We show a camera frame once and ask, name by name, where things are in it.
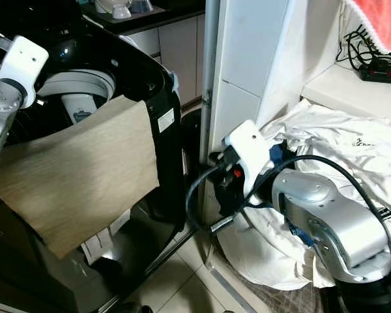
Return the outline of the white laundry pile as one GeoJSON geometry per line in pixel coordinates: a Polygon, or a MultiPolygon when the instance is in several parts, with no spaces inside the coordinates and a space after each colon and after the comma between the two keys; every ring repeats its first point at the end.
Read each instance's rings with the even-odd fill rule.
{"type": "MultiPolygon", "coordinates": [[[[298,155],[317,155],[341,165],[368,191],[375,205],[391,211],[388,123],[303,100],[260,132],[270,146],[285,142],[298,155]]],[[[391,220],[386,226],[391,230],[391,220]]],[[[276,209],[246,207],[218,238],[228,262],[251,283],[277,290],[335,284],[323,260],[291,235],[276,209]]]]}

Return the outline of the black power strip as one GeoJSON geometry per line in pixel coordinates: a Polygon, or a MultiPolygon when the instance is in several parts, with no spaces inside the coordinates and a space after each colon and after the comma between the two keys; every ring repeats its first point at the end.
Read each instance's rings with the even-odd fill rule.
{"type": "Polygon", "coordinates": [[[365,82],[391,84],[391,61],[376,59],[368,65],[360,65],[358,75],[365,82]]]}

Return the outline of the white jar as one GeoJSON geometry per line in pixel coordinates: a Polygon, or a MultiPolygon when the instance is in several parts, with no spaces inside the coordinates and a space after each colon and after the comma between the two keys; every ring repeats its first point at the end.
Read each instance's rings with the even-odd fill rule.
{"type": "Polygon", "coordinates": [[[141,15],[154,11],[151,0],[93,0],[97,13],[115,20],[129,19],[133,15],[141,15]]]}

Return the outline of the grey metal door frame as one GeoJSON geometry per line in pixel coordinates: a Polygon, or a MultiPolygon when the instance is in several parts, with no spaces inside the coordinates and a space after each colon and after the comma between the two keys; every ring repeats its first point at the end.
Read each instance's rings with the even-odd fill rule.
{"type": "Polygon", "coordinates": [[[202,60],[202,98],[201,98],[201,146],[199,146],[199,161],[210,165],[211,153],[211,108],[214,87],[214,66],[216,66],[216,45],[218,42],[218,27],[220,23],[220,3],[222,0],[205,0],[205,17],[202,21],[203,48],[202,60]]]}

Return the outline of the pink towel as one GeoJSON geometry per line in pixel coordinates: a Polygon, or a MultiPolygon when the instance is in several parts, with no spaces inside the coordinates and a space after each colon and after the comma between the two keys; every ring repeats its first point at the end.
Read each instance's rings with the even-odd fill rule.
{"type": "Polygon", "coordinates": [[[368,30],[380,53],[391,53],[391,0],[344,0],[368,30]]]}

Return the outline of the black top-load washing machine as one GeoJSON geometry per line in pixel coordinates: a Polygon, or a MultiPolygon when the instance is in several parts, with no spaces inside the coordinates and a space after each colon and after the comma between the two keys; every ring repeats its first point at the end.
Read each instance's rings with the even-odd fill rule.
{"type": "Polygon", "coordinates": [[[0,311],[121,311],[130,293],[169,256],[167,245],[186,221],[181,105],[171,74],[79,13],[2,13],[0,33],[23,36],[49,53],[35,82],[36,99],[14,114],[0,153],[76,125],[122,96],[148,108],[160,180],[64,258],[0,199],[0,311]]]}

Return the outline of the beige kitchen cabinet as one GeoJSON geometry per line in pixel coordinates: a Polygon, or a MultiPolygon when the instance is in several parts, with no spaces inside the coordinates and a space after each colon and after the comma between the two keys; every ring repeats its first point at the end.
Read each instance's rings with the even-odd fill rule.
{"type": "Polygon", "coordinates": [[[202,96],[204,24],[202,14],[129,35],[139,50],[177,76],[183,105],[202,96]]]}

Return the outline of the beige cloth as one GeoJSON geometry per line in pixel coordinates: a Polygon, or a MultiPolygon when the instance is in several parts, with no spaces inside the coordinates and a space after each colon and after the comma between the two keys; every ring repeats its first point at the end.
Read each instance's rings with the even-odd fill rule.
{"type": "Polygon", "coordinates": [[[58,258],[159,184],[148,108],[122,96],[76,125],[0,153],[0,199],[58,258]]]}

